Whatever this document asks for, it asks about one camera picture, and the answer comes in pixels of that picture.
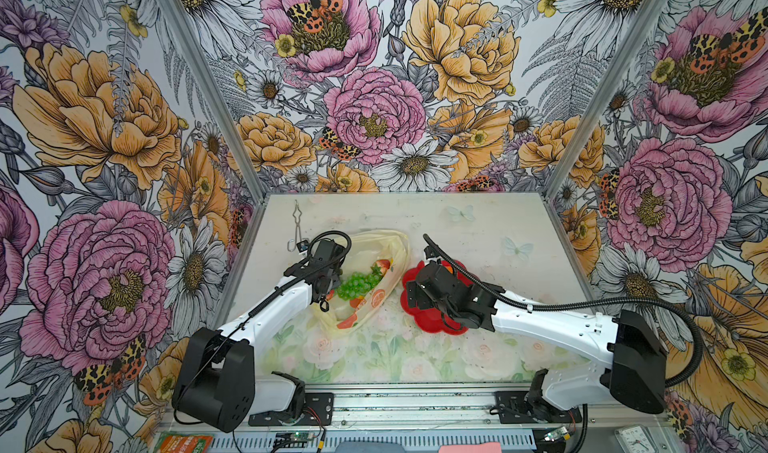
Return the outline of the red flower-shaped bowl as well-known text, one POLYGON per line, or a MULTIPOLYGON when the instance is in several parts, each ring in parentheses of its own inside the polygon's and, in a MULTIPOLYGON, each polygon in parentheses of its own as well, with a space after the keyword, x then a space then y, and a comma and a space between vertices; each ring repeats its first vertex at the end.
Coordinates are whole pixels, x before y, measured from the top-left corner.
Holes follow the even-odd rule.
POLYGON ((415 267, 407 270, 402 278, 403 292, 400 294, 400 305, 405 313, 412 316, 415 324, 425 333, 437 334, 446 333, 448 335, 459 336, 469 331, 466 327, 461 327, 456 321, 450 318, 444 318, 442 313, 436 308, 420 308, 411 306, 408 300, 408 283, 414 280, 417 274, 425 267, 425 262, 420 261, 415 267))

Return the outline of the translucent yellowish plastic bag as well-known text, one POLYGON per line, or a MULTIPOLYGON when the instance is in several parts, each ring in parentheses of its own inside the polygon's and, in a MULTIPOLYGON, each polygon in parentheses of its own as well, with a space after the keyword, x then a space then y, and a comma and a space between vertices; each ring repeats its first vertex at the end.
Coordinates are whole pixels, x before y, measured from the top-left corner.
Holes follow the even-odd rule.
POLYGON ((329 309, 312 308, 319 328, 333 339, 352 334, 373 318, 401 284, 410 264, 410 242, 404 232, 376 229, 350 238, 340 284, 328 295, 329 309))

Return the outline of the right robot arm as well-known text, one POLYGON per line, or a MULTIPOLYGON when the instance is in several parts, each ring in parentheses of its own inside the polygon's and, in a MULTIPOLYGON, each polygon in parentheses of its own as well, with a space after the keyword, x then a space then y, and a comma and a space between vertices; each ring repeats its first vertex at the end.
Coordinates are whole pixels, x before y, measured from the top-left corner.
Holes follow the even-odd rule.
POLYGON ((647 414, 665 409, 667 353, 638 313, 612 317, 536 302, 439 256, 406 282, 405 293, 409 306, 435 309, 463 328, 522 335, 585 358, 577 367, 535 373, 523 403, 538 420, 584 404, 618 403, 647 414))

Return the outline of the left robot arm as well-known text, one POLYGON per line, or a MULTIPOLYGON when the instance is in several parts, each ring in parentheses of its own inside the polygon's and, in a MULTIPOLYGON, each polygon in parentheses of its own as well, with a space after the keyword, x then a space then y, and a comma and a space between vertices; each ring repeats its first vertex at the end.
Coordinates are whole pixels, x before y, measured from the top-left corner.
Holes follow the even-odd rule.
POLYGON ((171 405, 195 424, 232 433, 245 420, 266 414, 300 419, 307 409, 306 384, 285 373, 259 376, 256 357, 285 324, 313 304, 329 307, 327 296, 340 285, 350 236, 330 230, 303 243, 303 258, 289 266, 261 302, 216 328, 190 338, 171 405))

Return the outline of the green fake grapes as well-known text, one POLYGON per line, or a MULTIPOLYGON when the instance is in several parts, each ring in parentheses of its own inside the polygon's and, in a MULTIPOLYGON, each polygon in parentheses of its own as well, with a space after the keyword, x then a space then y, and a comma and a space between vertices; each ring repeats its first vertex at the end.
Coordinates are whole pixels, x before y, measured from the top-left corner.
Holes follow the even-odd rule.
POLYGON ((344 301, 363 298, 381 279, 382 277, 375 273, 354 273, 341 283, 335 294, 344 301))

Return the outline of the metal tongs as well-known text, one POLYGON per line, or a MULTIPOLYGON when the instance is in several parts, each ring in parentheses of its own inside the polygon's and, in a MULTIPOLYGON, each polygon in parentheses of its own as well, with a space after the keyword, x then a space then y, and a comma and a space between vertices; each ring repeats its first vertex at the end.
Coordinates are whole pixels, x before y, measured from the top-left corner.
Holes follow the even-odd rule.
POLYGON ((295 200, 294 209, 292 212, 292 218, 294 221, 294 233, 293 233, 293 237, 287 243, 287 250, 289 252, 303 253, 306 251, 307 245, 309 244, 308 240, 304 237, 303 231, 302 231, 302 225, 301 225, 302 214, 303 212, 300 208, 299 202, 295 200))

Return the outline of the pink cloth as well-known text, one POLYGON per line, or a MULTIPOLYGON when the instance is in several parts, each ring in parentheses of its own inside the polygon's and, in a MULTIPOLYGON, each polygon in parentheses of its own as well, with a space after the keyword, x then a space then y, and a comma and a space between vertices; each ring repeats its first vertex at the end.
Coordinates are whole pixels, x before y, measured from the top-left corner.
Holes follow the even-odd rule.
POLYGON ((480 444, 444 445, 438 453, 501 453, 502 447, 498 442, 486 442, 480 444))

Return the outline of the small circuit board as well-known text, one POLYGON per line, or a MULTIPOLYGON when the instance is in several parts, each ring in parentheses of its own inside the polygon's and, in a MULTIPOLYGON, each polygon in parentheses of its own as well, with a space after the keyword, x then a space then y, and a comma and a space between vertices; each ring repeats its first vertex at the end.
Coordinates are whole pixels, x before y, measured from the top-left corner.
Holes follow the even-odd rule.
POLYGON ((316 451, 321 452, 325 446, 327 433, 325 431, 311 435, 308 432, 279 433, 276 435, 271 453, 286 448, 306 448, 314 444, 316 451))

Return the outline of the orange green packet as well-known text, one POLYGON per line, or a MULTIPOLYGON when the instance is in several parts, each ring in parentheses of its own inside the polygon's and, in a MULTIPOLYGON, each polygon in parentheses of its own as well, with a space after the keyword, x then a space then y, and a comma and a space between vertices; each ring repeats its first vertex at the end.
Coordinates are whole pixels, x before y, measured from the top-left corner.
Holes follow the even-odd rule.
POLYGON ((154 453, 206 453, 213 443, 210 435, 162 433, 154 446, 154 453))

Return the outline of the white clock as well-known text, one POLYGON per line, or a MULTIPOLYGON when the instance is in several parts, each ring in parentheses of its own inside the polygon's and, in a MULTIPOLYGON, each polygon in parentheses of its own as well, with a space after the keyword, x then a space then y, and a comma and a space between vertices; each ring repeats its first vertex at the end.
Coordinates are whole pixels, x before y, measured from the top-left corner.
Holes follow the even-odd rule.
POLYGON ((645 427, 627 426, 616 430, 616 437, 624 453, 656 453, 657 449, 645 427))

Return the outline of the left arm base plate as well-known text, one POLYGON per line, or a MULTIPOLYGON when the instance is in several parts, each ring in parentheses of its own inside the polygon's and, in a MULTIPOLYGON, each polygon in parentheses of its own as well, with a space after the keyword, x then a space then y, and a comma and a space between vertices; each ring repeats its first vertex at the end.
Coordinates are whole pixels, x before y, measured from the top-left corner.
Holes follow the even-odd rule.
POLYGON ((285 411, 252 414, 247 423, 251 427, 330 426, 334 400, 333 393, 305 393, 301 404, 293 402, 285 411))

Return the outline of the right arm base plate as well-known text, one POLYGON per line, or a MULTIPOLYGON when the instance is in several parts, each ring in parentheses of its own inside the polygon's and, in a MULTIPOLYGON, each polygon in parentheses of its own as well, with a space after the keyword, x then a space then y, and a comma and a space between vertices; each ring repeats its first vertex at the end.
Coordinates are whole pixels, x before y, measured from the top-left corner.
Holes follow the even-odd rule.
POLYGON ((527 400, 527 393, 523 391, 496 391, 494 399, 495 404, 489 409, 489 413, 497 416, 501 424, 574 424, 582 421, 578 407, 558 410, 543 400, 531 403, 527 400))

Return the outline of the aluminium front rail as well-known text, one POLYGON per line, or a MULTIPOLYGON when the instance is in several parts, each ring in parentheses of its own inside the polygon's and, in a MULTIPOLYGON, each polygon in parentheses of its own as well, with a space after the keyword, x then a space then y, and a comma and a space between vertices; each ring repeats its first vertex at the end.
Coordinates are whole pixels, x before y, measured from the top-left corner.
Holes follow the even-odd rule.
MULTIPOLYGON (((310 385, 307 396, 334 395, 331 432, 352 430, 500 429, 491 415, 497 391, 527 392, 524 383, 358 384, 310 385)), ((588 408, 590 427, 628 425, 664 426, 667 415, 636 412, 618 403, 598 403, 588 408)), ((170 409, 160 422, 161 431, 216 433, 205 425, 183 425, 170 409)))

